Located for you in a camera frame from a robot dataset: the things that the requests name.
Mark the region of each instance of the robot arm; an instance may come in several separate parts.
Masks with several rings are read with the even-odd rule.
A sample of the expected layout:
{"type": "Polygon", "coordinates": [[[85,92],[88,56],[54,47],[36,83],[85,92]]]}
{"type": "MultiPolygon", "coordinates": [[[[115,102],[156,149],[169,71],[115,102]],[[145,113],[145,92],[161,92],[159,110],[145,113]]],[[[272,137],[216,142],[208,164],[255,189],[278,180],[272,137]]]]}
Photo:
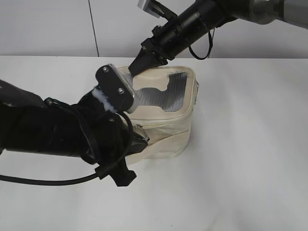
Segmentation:
{"type": "Polygon", "coordinates": [[[155,0],[140,0],[138,6],[168,22],[153,29],[141,51],[130,65],[133,76],[157,66],[166,65],[183,50],[211,29],[238,18],[258,24],[268,24],[275,19],[308,28],[307,0],[196,0],[177,16],[155,0]]]}
{"type": "Polygon", "coordinates": [[[134,92],[111,64],[96,73],[98,85],[74,105],[39,96],[0,80],[0,154],[8,151],[80,157],[99,164],[91,176],[66,181],[0,180],[35,185],[71,185],[110,175],[117,186],[128,186],[136,174],[125,156],[139,153],[145,139],[133,132],[124,111],[135,108],[134,92]]]}

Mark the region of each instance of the screw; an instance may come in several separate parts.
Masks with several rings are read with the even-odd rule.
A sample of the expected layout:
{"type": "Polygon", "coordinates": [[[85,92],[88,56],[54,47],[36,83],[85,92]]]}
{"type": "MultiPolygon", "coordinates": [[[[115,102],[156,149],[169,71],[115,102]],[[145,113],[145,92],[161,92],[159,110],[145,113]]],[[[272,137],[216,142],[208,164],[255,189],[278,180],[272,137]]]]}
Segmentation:
{"type": "Polygon", "coordinates": [[[117,90],[117,92],[119,92],[120,95],[123,95],[123,94],[124,94],[124,89],[123,89],[123,88],[119,88],[119,89],[117,90]]]}
{"type": "Polygon", "coordinates": [[[108,68],[107,66],[104,66],[104,67],[103,67],[103,71],[106,73],[106,72],[109,71],[109,68],[108,68]]]}

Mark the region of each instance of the beige bag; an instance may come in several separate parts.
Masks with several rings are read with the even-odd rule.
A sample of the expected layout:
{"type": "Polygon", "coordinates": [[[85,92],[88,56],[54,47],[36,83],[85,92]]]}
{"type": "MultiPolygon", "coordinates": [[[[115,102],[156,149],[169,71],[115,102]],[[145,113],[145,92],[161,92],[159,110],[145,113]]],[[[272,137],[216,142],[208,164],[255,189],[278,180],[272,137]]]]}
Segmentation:
{"type": "MultiPolygon", "coordinates": [[[[118,70],[128,78],[127,67],[118,70]]],[[[129,117],[135,132],[150,140],[143,152],[126,157],[127,164],[181,154],[189,140],[199,86],[193,70],[182,66],[153,68],[130,77],[130,81],[140,102],[129,117]]]]}

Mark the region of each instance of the white wall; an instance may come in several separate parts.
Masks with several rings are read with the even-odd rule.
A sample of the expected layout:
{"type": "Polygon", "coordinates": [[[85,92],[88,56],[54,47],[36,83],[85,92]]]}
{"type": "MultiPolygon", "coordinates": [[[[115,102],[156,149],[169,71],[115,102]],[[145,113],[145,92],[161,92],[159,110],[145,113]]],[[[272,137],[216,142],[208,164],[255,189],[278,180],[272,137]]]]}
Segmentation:
{"type": "Polygon", "coordinates": [[[96,54],[87,0],[0,0],[0,55],[96,54]]]}
{"type": "MultiPolygon", "coordinates": [[[[156,19],[138,0],[90,0],[100,56],[134,57],[156,19]]],[[[194,0],[161,0],[181,13],[194,0]]],[[[0,55],[96,56],[88,0],[0,0],[0,55]]],[[[213,58],[308,58],[308,31],[237,20],[215,33],[213,58]]],[[[193,45],[203,56],[207,37],[193,45]]],[[[185,51],[179,57],[191,57],[185,51]]]]}

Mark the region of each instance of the zipper pull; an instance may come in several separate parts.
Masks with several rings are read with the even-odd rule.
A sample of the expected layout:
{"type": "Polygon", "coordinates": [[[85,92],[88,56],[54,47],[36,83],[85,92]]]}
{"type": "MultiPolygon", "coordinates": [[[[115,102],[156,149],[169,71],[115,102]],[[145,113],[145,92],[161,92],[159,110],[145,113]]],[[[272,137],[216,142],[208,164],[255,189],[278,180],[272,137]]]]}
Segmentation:
{"type": "Polygon", "coordinates": [[[143,126],[140,124],[136,124],[136,128],[138,128],[141,131],[142,136],[144,136],[143,140],[149,142],[150,137],[148,136],[148,134],[146,134],[145,130],[143,129],[143,126]]]}

